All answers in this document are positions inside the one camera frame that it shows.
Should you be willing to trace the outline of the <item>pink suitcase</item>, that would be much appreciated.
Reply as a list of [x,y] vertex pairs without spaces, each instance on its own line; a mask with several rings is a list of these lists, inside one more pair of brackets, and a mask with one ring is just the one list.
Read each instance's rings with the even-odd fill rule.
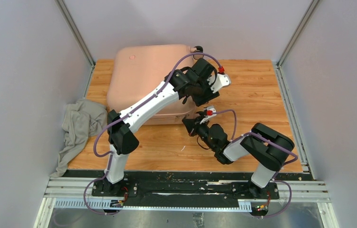
[[[148,95],[169,75],[183,56],[200,48],[183,44],[125,47],[114,61],[106,103],[120,112]],[[193,118],[196,106],[189,97],[185,104],[176,101],[151,117],[144,125],[181,124],[184,117]]]

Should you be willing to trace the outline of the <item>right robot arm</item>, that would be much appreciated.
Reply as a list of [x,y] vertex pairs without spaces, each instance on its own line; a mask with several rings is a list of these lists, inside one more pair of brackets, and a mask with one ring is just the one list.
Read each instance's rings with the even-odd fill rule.
[[268,183],[283,166],[298,159],[293,153],[294,142],[262,123],[256,123],[250,132],[230,141],[219,124],[209,126],[208,121],[202,121],[199,117],[184,118],[182,122],[189,136],[200,138],[221,164],[231,164],[246,155],[258,161],[258,167],[245,189],[246,193],[257,199],[266,194]]

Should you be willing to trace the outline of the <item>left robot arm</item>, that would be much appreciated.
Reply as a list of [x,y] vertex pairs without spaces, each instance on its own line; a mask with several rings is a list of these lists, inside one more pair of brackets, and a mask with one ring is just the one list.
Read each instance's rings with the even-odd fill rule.
[[219,96],[221,79],[226,77],[222,65],[214,67],[204,58],[192,66],[178,68],[175,65],[164,80],[148,95],[134,105],[120,112],[111,110],[107,116],[110,155],[105,169],[104,190],[110,196],[122,191],[121,181],[128,156],[139,146],[135,133],[151,117],[168,105],[191,98],[196,106],[201,106]]

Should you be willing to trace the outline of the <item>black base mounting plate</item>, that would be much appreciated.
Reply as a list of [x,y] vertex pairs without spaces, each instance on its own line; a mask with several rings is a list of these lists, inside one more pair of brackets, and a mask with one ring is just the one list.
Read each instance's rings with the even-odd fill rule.
[[126,171],[117,184],[106,179],[95,181],[90,195],[126,195],[128,206],[196,208],[231,208],[241,199],[261,203],[279,199],[277,184],[272,182],[260,196],[246,193],[250,178],[250,172]]

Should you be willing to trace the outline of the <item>grey cloth garment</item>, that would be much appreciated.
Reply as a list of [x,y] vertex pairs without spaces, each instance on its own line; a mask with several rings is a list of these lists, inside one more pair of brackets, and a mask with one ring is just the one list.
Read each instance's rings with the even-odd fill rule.
[[106,125],[107,107],[103,104],[78,99],[66,105],[61,128],[65,131],[64,148],[58,153],[58,166],[51,178],[65,174],[68,164],[85,148],[90,137],[98,135]]

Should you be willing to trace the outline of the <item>aluminium frame rails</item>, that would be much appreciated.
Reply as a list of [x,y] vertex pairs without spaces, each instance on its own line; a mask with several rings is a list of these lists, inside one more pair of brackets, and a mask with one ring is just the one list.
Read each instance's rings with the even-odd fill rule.
[[88,178],[50,180],[36,228],[337,228],[321,181],[271,183],[264,196],[240,180],[141,180],[122,189]]

